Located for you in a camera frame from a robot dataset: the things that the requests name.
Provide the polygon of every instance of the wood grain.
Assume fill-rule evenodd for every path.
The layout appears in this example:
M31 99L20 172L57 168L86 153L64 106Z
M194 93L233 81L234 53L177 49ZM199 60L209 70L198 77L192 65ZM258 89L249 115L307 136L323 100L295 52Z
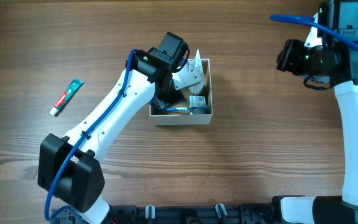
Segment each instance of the wood grain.
M273 195L338 195L341 117L333 91L276 71L285 40L308 29L269 21L313 15L319 1L112 1L0 4L0 223L45 223L39 146L74 127L115 85L131 49L166 33L211 59L209 126L154 127L142 108L103 164L112 205L266 202ZM85 82L64 112L62 91ZM62 203L53 201L52 207Z

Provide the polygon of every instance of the white cap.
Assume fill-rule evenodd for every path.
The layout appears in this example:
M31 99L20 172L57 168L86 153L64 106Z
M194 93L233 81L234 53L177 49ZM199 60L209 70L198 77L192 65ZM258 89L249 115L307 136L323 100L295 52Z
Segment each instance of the white cap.
M52 108L52 110L50 110L49 113L50 113L52 116L55 116L58 112L59 112L59 110L57 110L56 108Z

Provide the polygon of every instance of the green toothpaste tube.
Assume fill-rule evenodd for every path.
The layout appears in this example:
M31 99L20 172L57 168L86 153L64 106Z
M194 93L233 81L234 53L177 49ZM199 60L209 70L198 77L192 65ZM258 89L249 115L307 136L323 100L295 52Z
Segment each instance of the green toothpaste tube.
M77 90L84 84L83 81L79 79L73 79L70 85L67 87L67 90L63 93L60 99L55 103L52 110L49 112L52 116L55 116L57 113L61 112L61 110L66 106L66 104L70 101L70 99L74 96Z

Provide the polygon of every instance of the red label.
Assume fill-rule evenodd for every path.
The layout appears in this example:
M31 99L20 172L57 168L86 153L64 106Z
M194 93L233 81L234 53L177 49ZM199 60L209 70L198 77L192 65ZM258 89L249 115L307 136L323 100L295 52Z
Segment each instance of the red label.
M66 99L66 95L67 95L67 92L64 92L63 95L60 97L60 99L56 102L55 104L55 108L58 108L59 106L61 106L65 99Z

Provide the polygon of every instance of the white box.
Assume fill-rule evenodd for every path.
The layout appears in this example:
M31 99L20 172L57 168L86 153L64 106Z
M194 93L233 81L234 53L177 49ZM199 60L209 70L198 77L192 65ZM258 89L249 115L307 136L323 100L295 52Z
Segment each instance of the white box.
M207 91L203 90L200 95L205 96L206 103L209 106L207 114L152 114L152 106L149 106L149 115L153 125L192 125L192 124L209 124L211 122L213 107L212 107L212 82L211 82L211 67L209 59L201 59L204 69L204 81L206 83Z

